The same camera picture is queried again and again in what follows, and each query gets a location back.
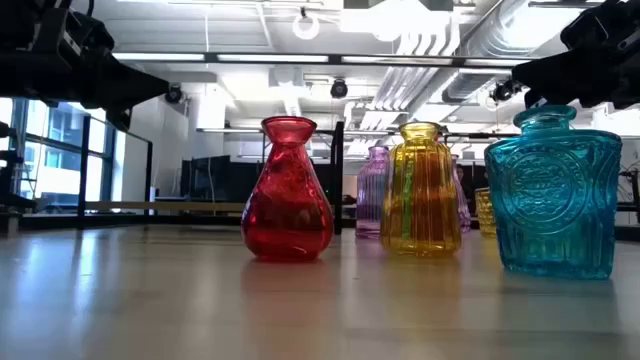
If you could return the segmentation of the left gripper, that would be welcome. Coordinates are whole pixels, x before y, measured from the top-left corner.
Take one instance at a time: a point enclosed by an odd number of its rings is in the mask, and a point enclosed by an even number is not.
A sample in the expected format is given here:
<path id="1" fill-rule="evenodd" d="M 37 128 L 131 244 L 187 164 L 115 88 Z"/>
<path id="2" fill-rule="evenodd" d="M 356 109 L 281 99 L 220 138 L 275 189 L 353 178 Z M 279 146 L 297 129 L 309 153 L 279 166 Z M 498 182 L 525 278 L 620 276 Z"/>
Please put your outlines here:
<path id="1" fill-rule="evenodd" d="M 95 0 L 87 0 L 84 11 L 74 9 L 71 1 L 35 4 L 30 50 L 36 70 L 31 85 L 38 97 L 109 108 L 106 120 L 117 130 L 128 131 L 131 107 L 169 90 L 168 81 L 124 65 L 110 53 L 114 39 L 93 17 Z"/>

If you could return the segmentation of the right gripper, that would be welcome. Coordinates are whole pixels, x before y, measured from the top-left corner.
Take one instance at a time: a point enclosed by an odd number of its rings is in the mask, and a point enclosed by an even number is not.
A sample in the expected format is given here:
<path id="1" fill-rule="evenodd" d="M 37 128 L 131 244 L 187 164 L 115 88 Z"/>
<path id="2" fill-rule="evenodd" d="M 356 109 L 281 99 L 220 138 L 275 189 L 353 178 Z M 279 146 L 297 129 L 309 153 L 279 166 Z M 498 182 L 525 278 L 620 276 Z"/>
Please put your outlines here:
<path id="1" fill-rule="evenodd" d="M 568 50 L 598 52 L 564 52 L 515 66 L 512 79 L 528 88 L 526 109 L 574 100 L 583 108 L 608 102 L 613 91 L 609 56 L 627 60 L 639 53 L 639 0 L 606 0 L 585 9 L 562 30 L 562 43 Z"/>

